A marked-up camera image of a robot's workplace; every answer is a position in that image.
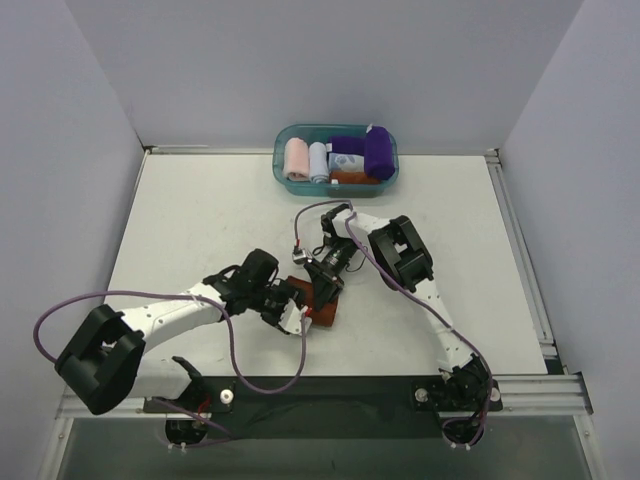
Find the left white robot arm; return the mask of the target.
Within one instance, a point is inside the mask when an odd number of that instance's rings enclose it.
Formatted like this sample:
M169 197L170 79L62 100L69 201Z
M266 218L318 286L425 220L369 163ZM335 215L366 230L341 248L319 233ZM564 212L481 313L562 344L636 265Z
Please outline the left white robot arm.
M159 397L188 412L207 400L228 405L229 387L213 387L181 356L157 361L145 354L191 330L251 310L285 335L305 337L311 320L303 293L276 279L278 261L255 249L177 295L149 295L149 304L116 311L92 309L54 362L57 374L94 415L133 396Z

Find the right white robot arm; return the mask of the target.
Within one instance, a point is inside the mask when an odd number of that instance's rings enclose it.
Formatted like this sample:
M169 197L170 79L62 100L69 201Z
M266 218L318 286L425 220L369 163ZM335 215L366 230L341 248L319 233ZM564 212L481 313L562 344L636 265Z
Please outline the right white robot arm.
M412 221L358 213L349 202L337 202L320 219L322 246L304 260L314 307L334 301L340 277L356 252L392 290L419 305L429 328L430 346L442 378L443 396L456 410L488 408L497 392L492 373L478 348L453 325L434 276L434 261Z

